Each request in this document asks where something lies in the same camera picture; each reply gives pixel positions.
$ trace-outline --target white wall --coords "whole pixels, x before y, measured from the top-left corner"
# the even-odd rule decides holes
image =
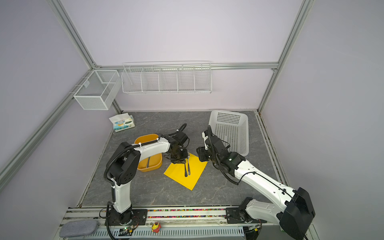
[[[382,239],[383,12],[317,0],[262,112],[320,239]]]
[[[63,0],[98,65],[277,62],[302,0]],[[212,94],[125,95],[122,110],[256,109],[271,70],[215,70]]]
[[[0,7],[0,168],[88,70],[45,0]],[[52,239],[75,207],[115,112],[73,103],[0,193],[1,239]]]
[[[120,91],[116,100],[124,111],[257,109],[271,76],[271,69],[214,70],[210,94],[127,95]]]

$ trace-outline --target yellow paper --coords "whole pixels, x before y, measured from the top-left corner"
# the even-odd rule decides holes
[[[200,178],[201,174],[204,171],[205,166],[207,165],[207,162],[200,162],[199,158],[195,155],[191,154],[189,157],[189,168],[191,175],[188,177],[185,176],[185,167],[187,167],[188,171],[188,164],[173,164],[171,163],[167,170],[165,171],[164,175],[175,180],[176,182],[180,183],[184,187],[188,188],[189,190],[193,190],[195,187],[197,180]]]

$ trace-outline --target white plastic basket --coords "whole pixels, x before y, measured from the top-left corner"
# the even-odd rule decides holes
[[[122,90],[127,94],[211,93],[210,62],[177,62],[178,64],[141,65],[123,63]]]
[[[108,110],[120,88],[116,70],[93,70],[73,97],[84,110]]]
[[[242,156],[248,155],[248,116],[243,113],[213,110],[209,118],[209,125],[214,135],[228,142],[231,152]]]

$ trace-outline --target gray table surface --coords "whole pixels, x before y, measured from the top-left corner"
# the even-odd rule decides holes
[[[249,154],[246,159],[259,170],[277,179],[254,112],[242,113],[248,116],[249,125]],[[111,185],[104,181],[103,172],[107,161],[121,142],[133,144],[135,139],[142,135],[171,133],[186,122],[184,132],[190,138],[188,150],[197,156],[196,148],[204,145],[201,133],[207,129],[209,111],[130,114],[134,117],[136,127],[112,134],[82,203],[83,207],[106,205],[107,201],[112,199]],[[163,164],[159,169],[149,172],[137,171],[131,183],[131,202],[134,207],[239,205],[246,197],[269,202],[266,197],[244,182],[239,185],[230,183],[210,162],[192,191],[163,174],[169,165],[170,161],[163,157]]]

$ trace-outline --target yellow container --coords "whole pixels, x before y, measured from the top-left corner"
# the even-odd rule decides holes
[[[144,136],[138,137],[135,140],[135,144],[138,144],[139,142],[144,143],[144,142],[156,140],[156,138],[158,137],[159,136],[157,134],[144,135]],[[158,169],[159,167],[161,167],[161,164],[163,163],[163,156],[161,155],[161,153],[153,155],[152,157],[150,157],[149,167],[147,167],[147,163],[148,163],[148,158],[143,159],[143,161],[139,162],[137,169],[142,172],[148,172],[148,171]]]

